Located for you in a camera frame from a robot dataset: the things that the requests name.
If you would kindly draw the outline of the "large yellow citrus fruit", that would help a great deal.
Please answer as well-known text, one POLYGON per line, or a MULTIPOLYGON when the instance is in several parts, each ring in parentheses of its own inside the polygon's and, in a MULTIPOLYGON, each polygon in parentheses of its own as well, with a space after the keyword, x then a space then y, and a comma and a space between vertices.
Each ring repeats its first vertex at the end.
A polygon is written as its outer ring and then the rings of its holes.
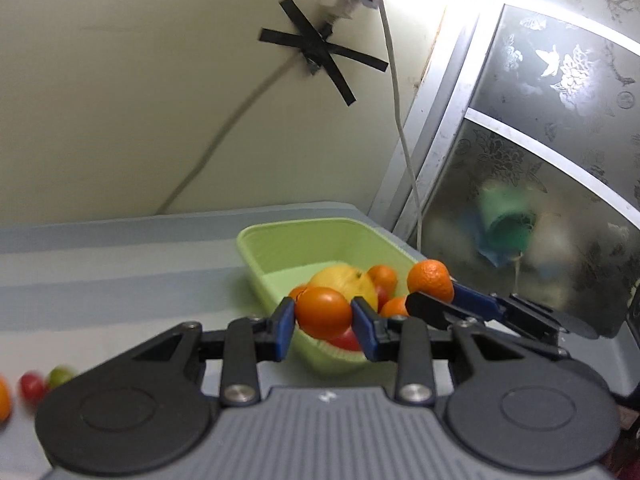
POLYGON ((309 286, 332 288, 342 294, 348 302, 361 297, 373 309, 378 310, 375 284, 367 272, 346 263, 327 266, 314 274, 308 282, 309 286))

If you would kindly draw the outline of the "frosted glass door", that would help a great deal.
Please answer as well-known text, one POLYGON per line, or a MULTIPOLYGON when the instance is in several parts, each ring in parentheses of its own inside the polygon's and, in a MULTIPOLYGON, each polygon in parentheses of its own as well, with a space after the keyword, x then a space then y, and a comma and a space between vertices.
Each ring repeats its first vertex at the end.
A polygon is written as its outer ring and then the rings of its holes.
POLYGON ((639 0, 444 1, 371 218, 615 337, 639 312, 639 0))

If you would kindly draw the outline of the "green tomato back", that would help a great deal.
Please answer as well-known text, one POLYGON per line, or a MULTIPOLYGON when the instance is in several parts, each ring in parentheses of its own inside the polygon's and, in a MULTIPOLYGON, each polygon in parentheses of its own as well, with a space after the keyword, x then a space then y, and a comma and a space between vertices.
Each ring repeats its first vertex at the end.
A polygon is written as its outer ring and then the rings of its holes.
POLYGON ((65 365, 59 365, 50 370, 47 374, 47 388, 53 390, 58 386, 65 384, 77 375, 76 370, 65 365))

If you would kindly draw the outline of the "small orange tangerine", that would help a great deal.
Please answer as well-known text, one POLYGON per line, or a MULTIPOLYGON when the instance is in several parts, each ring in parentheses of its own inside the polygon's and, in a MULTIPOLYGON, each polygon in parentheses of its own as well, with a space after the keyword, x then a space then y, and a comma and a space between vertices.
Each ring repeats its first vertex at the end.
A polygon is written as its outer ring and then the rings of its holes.
POLYGON ((307 287, 294 300, 298 327, 309 337, 332 340, 352 326, 352 307, 329 287, 307 287))

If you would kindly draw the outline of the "red cherry tomato back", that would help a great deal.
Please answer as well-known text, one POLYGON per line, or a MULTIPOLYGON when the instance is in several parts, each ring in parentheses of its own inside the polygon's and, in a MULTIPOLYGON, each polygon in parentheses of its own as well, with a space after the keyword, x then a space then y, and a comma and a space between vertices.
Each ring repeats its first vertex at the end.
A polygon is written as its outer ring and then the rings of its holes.
POLYGON ((38 405, 48 392, 43 376, 37 372, 26 372, 18 381, 23 401, 30 405, 38 405))

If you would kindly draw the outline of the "black tape cross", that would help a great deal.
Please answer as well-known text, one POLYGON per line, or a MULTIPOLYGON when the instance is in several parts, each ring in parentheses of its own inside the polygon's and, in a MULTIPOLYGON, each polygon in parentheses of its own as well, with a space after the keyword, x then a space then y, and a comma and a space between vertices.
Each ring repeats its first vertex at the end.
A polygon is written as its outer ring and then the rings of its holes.
POLYGON ((266 44, 276 44, 299 51, 307 61, 317 66, 319 70, 326 72, 347 106, 356 102, 356 96, 352 93, 352 89, 336 65, 334 55, 348 58, 381 73, 386 72, 388 63, 380 58, 331 42, 329 36, 333 34, 333 25, 329 22, 324 22, 320 28, 315 28, 294 0, 281 0, 279 4, 297 30, 296 34, 262 28, 258 40, 266 44))

